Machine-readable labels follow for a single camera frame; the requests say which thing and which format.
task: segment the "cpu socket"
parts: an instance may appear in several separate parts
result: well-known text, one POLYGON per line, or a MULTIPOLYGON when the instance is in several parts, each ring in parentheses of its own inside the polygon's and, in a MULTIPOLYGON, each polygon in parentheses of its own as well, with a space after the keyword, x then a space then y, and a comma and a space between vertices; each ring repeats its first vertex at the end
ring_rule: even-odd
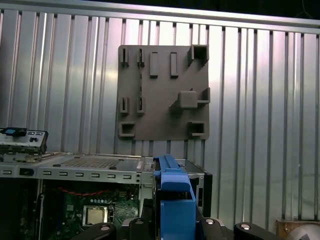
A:
POLYGON ((108 207, 107 206, 83 206, 82 225, 92 226, 99 223, 108 222, 108 207))

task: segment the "mounting plate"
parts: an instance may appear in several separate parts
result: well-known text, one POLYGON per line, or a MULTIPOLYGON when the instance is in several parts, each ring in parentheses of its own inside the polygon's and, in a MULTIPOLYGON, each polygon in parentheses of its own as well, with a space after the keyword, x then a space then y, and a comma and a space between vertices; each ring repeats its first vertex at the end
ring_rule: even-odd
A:
POLYGON ((122 45, 117 130, 121 139, 209 137, 209 47, 122 45))

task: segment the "red wire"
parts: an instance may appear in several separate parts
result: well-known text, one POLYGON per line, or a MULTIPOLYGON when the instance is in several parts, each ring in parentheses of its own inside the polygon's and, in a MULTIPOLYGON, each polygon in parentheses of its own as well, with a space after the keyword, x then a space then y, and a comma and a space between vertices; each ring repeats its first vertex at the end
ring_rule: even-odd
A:
POLYGON ((81 196, 81 197, 100 195, 100 194, 108 192, 108 190, 103 190, 103 191, 97 191, 97 192, 92 192, 92 193, 77 193, 77 192, 73 192, 73 191, 68 191, 66 189, 63 189, 62 187, 58 187, 58 189, 60 189, 63 193, 71 194, 71 195, 75 195, 75 196, 81 196))

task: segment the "blue connector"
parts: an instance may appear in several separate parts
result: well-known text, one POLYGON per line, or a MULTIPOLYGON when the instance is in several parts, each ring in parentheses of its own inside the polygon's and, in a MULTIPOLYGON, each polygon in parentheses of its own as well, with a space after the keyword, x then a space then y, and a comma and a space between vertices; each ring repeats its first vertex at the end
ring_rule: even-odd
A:
POLYGON ((196 198, 188 174, 170 154, 156 158, 160 170, 153 175, 161 178, 161 191, 191 196, 190 199, 160 201, 160 236, 163 240, 195 240, 196 198))

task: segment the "corrugated metal wall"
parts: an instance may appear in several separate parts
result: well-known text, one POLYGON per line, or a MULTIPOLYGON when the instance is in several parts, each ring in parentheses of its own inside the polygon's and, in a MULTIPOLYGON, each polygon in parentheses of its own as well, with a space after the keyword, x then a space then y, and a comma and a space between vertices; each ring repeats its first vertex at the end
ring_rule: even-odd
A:
POLYGON ((11 8, 0 16, 0 126, 49 131, 50 151, 189 158, 213 173, 212 217, 228 227, 318 219, 318 29, 11 8), (210 46, 209 139, 118 140, 118 47, 190 44, 210 46))

